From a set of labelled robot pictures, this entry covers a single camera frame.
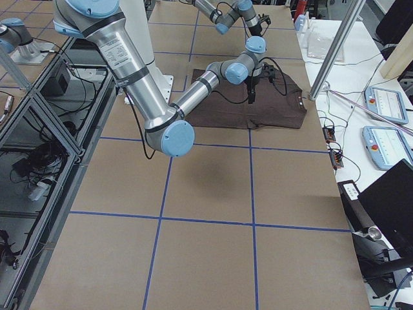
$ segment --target red object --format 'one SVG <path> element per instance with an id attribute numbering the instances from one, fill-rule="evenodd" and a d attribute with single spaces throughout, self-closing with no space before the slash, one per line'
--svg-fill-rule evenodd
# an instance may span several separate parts
<path id="1" fill-rule="evenodd" d="M 297 4 L 297 9 L 296 9 L 296 14 L 294 15 L 294 22 L 300 16 L 301 14 L 304 13 L 305 7 L 307 6 L 307 0 L 299 0 Z"/>

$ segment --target blue joint cap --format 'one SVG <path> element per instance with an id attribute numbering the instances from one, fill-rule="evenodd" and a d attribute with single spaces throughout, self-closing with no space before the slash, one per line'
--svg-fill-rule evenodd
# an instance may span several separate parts
<path id="1" fill-rule="evenodd" d="M 238 8 L 241 11 L 247 11 L 252 8 L 252 1 L 251 0 L 240 0 L 238 1 Z"/>
<path id="2" fill-rule="evenodd" d="M 76 12 L 91 18 L 106 18 L 119 8 L 119 0 L 65 0 Z"/>
<path id="3" fill-rule="evenodd" d="M 225 70 L 225 77 L 231 84 L 241 84 L 248 77 L 248 69 L 242 63 L 232 63 Z"/>
<path id="4" fill-rule="evenodd" d="M 3 49 L 7 54 L 10 54 L 14 51 L 14 46 L 2 39 L 0 39 L 0 48 Z"/>
<path id="5" fill-rule="evenodd" d="M 227 26 L 225 26 L 224 24 L 221 24 L 221 23 L 218 23 L 216 25 L 216 28 L 217 28 L 217 30 L 220 34 L 226 34 L 229 30 L 229 28 Z"/>
<path id="6" fill-rule="evenodd" d="M 6 18 L 4 20 L 1 21 L 2 24 L 6 25 L 6 26 L 24 26 L 25 24 L 23 23 L 23 21 L 20 18 L 17 17 L 11 17 L 11 18 Z"/>
<path id="7" fill-rule="evenodd" d="M 78 39 L 85 38 L 83 34 L 80 31 L 78 31 L 78 29 L 67 27 L 65 25 L 57 23 L 56 21 L 53 21 L 53 23 L 54 23 L 54 29 L 60 34 L 63 34 L 64 36 L 76 37 Z"/>
<path id="8" fill-rule="evenodd" d="M 267 44 L 265 43 L 263 37 L 254 36 L 247 40 L 247 43 L 245 43 L 245 48 L 250 52 L 262 54 L 265 53 Z"/>
<path id="9" fill-rule="evenodd" d="M 166 128 L 162 135 L 162 152 L 171 157 L 185 155 L 192 148 L 195 132 L 187 121 L 175 121 Z"/>

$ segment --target black monitor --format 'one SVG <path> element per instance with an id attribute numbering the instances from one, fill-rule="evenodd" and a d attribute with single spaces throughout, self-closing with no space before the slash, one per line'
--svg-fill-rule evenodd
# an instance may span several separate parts
<path id="1" fill-rule="evenodd" d="M 401 257 L 413 257 L 413 166 L 401 160 L 365 189 L 359 200 Z"/>

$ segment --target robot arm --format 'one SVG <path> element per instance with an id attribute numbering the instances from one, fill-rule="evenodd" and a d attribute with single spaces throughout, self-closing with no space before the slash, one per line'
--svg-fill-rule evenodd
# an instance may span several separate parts
<path id="1" fill-rule="evenodd" d="M 216 24 L 217 31 L 220 34 L 226 34 L 229 28 L 242 17 L 250 30 L 251 36 L 261 36 L 262 20 L 257 16 L 251 0 L 235 0 L 230 4 L 231 9 L 227 14 L 223 15 L 216 7 L 214 7 L 208 0 L 192 0 L 192 5 L 201 11 L 205 16 Z"/>
<path id="2" fill-rule="evenodd" d="M 17 47 L 25 59 L 31 59 L 40 54 L 37 43 L 22 20 L 15 17 L 2 20 L 0 22 L 0 48 L 9 54 Z"/>
<path id="3" fill-rule="evenodd" d="M 194 143 L 194 130 L 183 120 L 220 80 L 240 84 L 259 69 L 265 41 L 251 37 L 247 50 L 237 59 L 212 63 L 175 103 L 168 105 L 125 30 L 126 18 L 117 0 L 55 0 L 55 29 L 95 43 L 119 87 L 145 119 L 145 139 L 155 150 L 169 156 L 186 154 Z"/>

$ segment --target white table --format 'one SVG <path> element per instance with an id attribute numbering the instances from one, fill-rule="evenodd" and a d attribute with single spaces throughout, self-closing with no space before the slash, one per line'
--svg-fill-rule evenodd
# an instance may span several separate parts
<path id="1" fill-rule="evenodd" d="M 312 20 L 314 30 L 319 32 L 325 36 L 334 36 L 337 32 L 337 29 L 340 25 L 340 21 L 322 21 L 322 20 Z M 375 71 L 377 65 L 383 59 L 381 54 L 379 55 L 380 51 L 377 48 L 376 44 L 371 39 L 370 34 L 368 33 L 367 29 L 365 28 L 362 22 L 356 22 L 350 35 L 348 36 L 345 44 L 344 44 L 344 63 L 336 63 L 331 70 L 330 74 L 327 77 L 327 81 L 330 83 L 330 88 L 332 90 L 336 90 L 338 92 L 348 93 L 348 92 L 361 92 L 367 81 L 372 77 L 373 72 Z M 322 60 L 308 57 L 307 56 L 307 49 L 301 48 L 301 52 L 303 54 L 303 59 L 307 62 L 314 62 L 314 63 L 321 63 Z M 373 56 L 377 55 L 376 57 L 372 58 L 369 61 L 364 61 L 357 65 L 345 65 L 342 64 L 354 64 L 365 59 L 369 59 Z M 321 68 L 320 64 L 314 63 L 306 63 L 306 70 L 308 74 L 308 79 L 311 84 L 313 84 L 319 69 Z M 385 82 L 386 79 L 381 77 L 379 70 L 374 74 L 370 85 Z M 380 84 L 382 88 L 388 88 L 392 90 L 401 91 L 403 94 L 403 98 L 405 100 L 406 108 L 411 109 L 412 105 L 408 98 L 406 97 L 405 93 L 403 92 L 400 84 L 397 82 L 397 79 L 393 79 L 387 81 L 386 83 Z M 333 94 L 328 95 L 330 98 L 330 111 L 331 113 L 347 119 L 352 112 L 352 108 L 350 103 L 343 101 L 342 99 L 337 98 Z M 365 104 L 364 94 L 355 93 L 355 94 L 347 94 L 344 95 L 347 98 L 356 101 L 360 105 Z M 335 118 L 334 116 L 330 115 L 328 111 L 327 105 L 327 95 L 326 92 L 321 92 L 316 100 L 317 109 L 320 111 L 324 111 L 327 113 L 327 117 L 331 118 L 335 125 L 345 125 L 344 121 Z M 319 112 L 319 116 L 325 116 L 323 112 Z M 413 128 L 413 113 L 408 112 L 408 116 L 410 118 L 410 123 L 406 126 L 408 128 Z M 324 119 L 320 119 L 321 124 L 324 124 Z M 356 108 L 353 115 L 350 118 L 348 123 L 348 128 L 346 130 L 345 135 L 344 128 L 338 127 L 336 128 L 336 139 L 341 146 L 344 146 L 343 154 L 356 162 L 360 169 L 361 169 L 361 177 L 357 182 L 357 186 L 360 191 L 366 189 L 371 183 L 373 183 L 376 179 L 378 179 L 381 175 L 385 172 L 381 171 L 376 168 L 373 164 L 370 156 L 365 148 L 363 137 L 362 137 L 362 128 L 364 126 L 386 126 L 389 127 L 390 125 L 382 122 L 376 121 L 370 118 L 366 112 Z M 405 137 L 410 145 L 413 147 L 413 137 L 410 137 L 405 134 Z M 338 169 L 336 174 L 336 180 L 345 181 L 345 180 L 355 180 L 358 177 L 358 170 L 356 166 L 349 162 L 347 159 L 343 159 L 344 168 Z M 372 292 L 369 285 L 366 285 L 368 297 L 370 298 L 370 303 L 372 305 L 383 305 L 384 298 L 379 300 L 373 300 L 372 296 L 374 296 L 374 292 Z M 400 290 L 396 301 L 403 301 L 410 304 L 413 304 L 413 289 L 402 289 Z"/>

